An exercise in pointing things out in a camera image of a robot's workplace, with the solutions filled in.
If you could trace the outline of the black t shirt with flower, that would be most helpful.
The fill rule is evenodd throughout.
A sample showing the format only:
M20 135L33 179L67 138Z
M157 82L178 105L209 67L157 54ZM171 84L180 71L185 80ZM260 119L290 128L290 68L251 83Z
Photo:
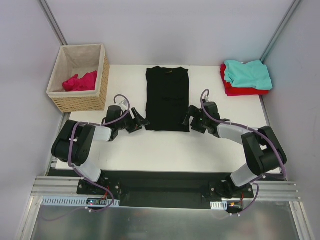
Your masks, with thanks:
M190 131L183 121L189 109L189 70L183 67L166 68L155 66L146 69L147 131Z

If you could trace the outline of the red t shirt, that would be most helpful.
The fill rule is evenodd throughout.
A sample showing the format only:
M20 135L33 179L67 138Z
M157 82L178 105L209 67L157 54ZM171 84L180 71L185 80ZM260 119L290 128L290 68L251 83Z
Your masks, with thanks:
M226 65L223 63L220 65L220 76L224 86L225 94L228 97L238 97L238 96L252 96L252 95L267 95L269 90L258 90L255 88L236 88L231 85L231 83L225 81L225 70Z

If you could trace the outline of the teal t shirt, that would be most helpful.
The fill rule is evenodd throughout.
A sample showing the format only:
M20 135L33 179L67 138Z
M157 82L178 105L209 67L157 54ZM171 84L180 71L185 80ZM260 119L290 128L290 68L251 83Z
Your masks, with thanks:
M273 88L269 70L260 60L241 63L225 60L224 80L234 88L253 88L270 91Z

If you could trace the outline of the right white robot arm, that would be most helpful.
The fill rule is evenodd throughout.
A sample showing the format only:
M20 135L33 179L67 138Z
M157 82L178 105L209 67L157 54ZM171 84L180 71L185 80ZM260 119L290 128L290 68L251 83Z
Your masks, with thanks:
M214 188L220 197L237 197L248 184L270 171L282 169L287 163L287 156L271 127L251 128L222 119L215 102L203 100L201 108L190 105L183 124L190 125L196 132L208 132L242 145L246 163Z

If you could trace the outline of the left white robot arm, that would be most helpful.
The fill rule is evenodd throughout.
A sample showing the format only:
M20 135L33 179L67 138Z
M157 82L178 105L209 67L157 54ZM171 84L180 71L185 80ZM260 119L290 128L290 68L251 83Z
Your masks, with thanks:
M112 142L119 131L129 134L141 130L150 122L135 108L112 105L101 124L67 120L51 148L53 157L67 163L80 177L82 187L96 195L109 194L103 171L90 160L93 142Z

